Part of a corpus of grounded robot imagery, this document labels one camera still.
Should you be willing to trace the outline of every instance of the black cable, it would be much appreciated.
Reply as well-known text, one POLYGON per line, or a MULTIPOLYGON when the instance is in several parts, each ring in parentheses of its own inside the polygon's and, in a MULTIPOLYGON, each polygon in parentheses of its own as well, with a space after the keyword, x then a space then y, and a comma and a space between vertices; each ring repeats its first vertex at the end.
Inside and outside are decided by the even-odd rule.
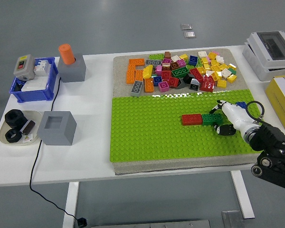
POLYGON ((261 113, 260 117, 263 117, 263 116, 264 116, 264 113, 265 113, 265 108, 264 108, 264 106, 262 105, 261 102, 259 102, 259 101, 250 101, 250 102, 248 102, 248 104, 247 104, 246 107, 245 107, 245 110, 246 110, 247 114, 249 115, 249 117, 250 117, 251 119, 255 120, 255 121, 258 121, 258 122, 262 123, 262 124, 268 124, 268 123, 266 123, 265 121, 261 120, 260 117, 259 117, 259 118, 256 118, 256 117, 254 117, 252 114, 250 114, 250 112, 248 111, 248 106, 249 106, 250 104, 253 104, 253 103, 256 103, 256 104, 258 104, 259 106, 261 106, 262 113, 261 113))
MULTIPOLYGON (((51 111, 53 110, 54 102, 55 102, 55 100, 56 100, 56 98, 57 98, 57 95, 58 95, 58 92, 59 92, 59 88, 60 88, 60 80, 61 80, 61 78, 59 79, 59 82, 58 82, 58 89, 57 89, 57 93, 56 93, 55 98, 54 98, 53 103, 52 103, 51 111)), ((37 151, 36 159, 35 159, 35 162, 34 162, 34 165, 33 165, 32 171, 31 171, 31 173, 30 173, 30 179, 29 179, 29 188, 30 188, 30 190, 31 190, 32 192, 34 192, 34 193, 38 194, 39 196, 41 196, 45 201, 47 201, 47 202, 49 202, 49 203, 54 204, 58 209, 60 209, 60 210, 64 211, 67 215, 72 216, 74 219, 76 219, 76 221, 77 221, 77 222, 81 222, 80 220, 81 220, 82 218, 77 219, 74 215, 71 215, 71 214, 67 213, 67 212, 66 212, 66 210, 64 210, 64 209, 60 208, 60 207, 59 207, 59 206, 57 206, 57 204, 55 204, 54 202, 52 202, 52 201, 50 201, 50 200, 46 199, 46 198, 45 198, 41 193, 39 193, 39 192, 37 192, 37 191, 33 190, 33 188, 32 188, 32 177, 33 177, 34 168, 35 168, 35 165, 36 165, 36 162, 37 162, 38 156, 39 156, 39 152, 40 152, 41 144, 42 144, 42 140, 40 140, 40 144, 39 144, 39 147, 38 147, 38 151, 37 151)))

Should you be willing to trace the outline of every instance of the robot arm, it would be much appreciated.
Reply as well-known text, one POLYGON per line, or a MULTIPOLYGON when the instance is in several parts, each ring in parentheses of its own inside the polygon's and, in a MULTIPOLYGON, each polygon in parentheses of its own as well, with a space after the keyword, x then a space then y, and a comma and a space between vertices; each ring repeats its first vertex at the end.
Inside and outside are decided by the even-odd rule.
MULTIPOLYGON (((253 101, 248 103, 247 107, 251 103, 260 104, 253 101)), ((219 100, 218 105, 210 113, 221 109, 232 124, 218 126, 214 123, 214 129, 220 135, 233 135, 239 130, 243 140, 254 151, 262 151, 257 158, 257 164, 251 168, 252 174, 285 188, 285 135, 278 128, 252 117, 247 107, 243 109, 238 105, 219 100)))

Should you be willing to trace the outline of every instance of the cable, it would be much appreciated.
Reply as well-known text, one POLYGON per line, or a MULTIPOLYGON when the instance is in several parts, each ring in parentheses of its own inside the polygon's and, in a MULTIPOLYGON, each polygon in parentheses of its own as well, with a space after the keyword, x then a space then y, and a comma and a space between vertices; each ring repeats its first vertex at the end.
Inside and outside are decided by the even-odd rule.
MULTIPOLYGON (((58 82, 58 89, 57 89, 57 93, 56 93, 56 95, 55 95, 55 98, 54 98, 54 100, 53 100, 53 102, 52 102, 51 111, 53 110, 54 102, 55 102, 55 100, 56 100, 56 98, 57 98, 57 95, 58 95, 58 92, 59 92, 60 80, 61 80, 61 78, 59 79, 59 82, 58 82)), ((76 218, 74 215, 67 213, 66 210, 64 210, 64 209, 60 208, 59 206, 57 206, 56 203, 54 203, 54 202, 48 200, 47 198, 45 198, 41 193, 37 192, 36 190, 33 190, 33 188, 32 188, 32 177, 33 177, 34 168, 35 168, 35 165, 36 165, 38 156, 39 156, 41 144, 42 144, 42 140, 40 140, 40 144, 39 144, 39 147, 38 147, 36 159, 35 159, 35 162, 34 162, 32 171, 31 171, 31 173, 30 173, 30 179, 29 179, 29 188, 30 188, 30 190, 31 190, 32 192, 38 194, 39 196, 41 196, 45 201, 54 204, 54 205, 56 206, 56 208, 58 208, 58 209, 64 211, 67 215, 72 216, 74 219, 76 219, 76 221, 77 221, 77 223, 78 223, 78 226, 79 226, 80 228, 86 227, 86 226, 87 226, 87 223, 86 223, 86 219, 85 219, 85 218, 80 218, 80 219, 79 219, 79 218, 76 218)))
POLYGON ((260 122, 260 123, 262 123, 262 124, 268 124, 268 123, 266 123, 265 121, 261 120, 261 118, 263 118, 264 113, 265 113, 265 108, 264 108, 264 106, 262 105, 261 102, 259 102, 259 101, 250 101, 250 102, 248 102, 248 104, 246 105, 245 110, 246 110, 247 114, 249 115, 249 117, 250 117, 251 119, 253 119, 253 120, 257 121, 257 122, 260 122), (261 113, 261 115, 260 115, 258 118, 254 117, 254 116, 253 116, 252 114, 250 114, 250 112, 248 111, 248 106, 249 106, 250 104, 253 104, 253 103, 256 103, 256 104, 258 104, 259 106, 261 106, 262 113, 261 113))

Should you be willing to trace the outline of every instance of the orange cylinder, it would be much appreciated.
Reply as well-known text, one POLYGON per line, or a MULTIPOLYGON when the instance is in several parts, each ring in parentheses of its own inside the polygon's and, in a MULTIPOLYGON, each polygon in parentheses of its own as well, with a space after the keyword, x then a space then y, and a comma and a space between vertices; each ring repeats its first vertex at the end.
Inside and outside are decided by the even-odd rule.
POLYGON ((74 57, 74 54, 72 52, 72 48, 69 44, 60 45, 58 50, 60 52, 60 55, 62 57, 63 62, 66 65, 71 65, 71 64, 75 63, 75 57, 74 57))

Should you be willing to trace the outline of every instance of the white table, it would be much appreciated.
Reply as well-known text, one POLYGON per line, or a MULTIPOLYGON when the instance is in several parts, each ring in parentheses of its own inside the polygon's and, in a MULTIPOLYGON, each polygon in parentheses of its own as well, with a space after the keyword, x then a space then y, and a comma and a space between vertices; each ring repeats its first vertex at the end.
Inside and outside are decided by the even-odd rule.
MULTIPOLYGON (((265 107, 265 121, 285 130, 269 103, 264 90, 269 82, 261 82, 242 55, 244 46, 228 48, 253 95, 265 107)), ((72 146, 46 146, 40 149, 33 183, 90 181, 130 177, 179 175, 211 171, 250 169, 251 165, 207 167, 189 170, 158 171, 115 176, 110 163, 111 104, 113 97, 113 58, 116 56, 154 54, 163 51, 84 56, 87 68, 84 82, 61 83, 54 111, 71 111, 77 122, 72 146)), ((17 103, 11 95, 4 114, 11 109, 49 111, 52 101, 17 103)), ((25 185, 37 154, 39 140, 27 146, 10 146, 0 142, 0 186, 25 185)))

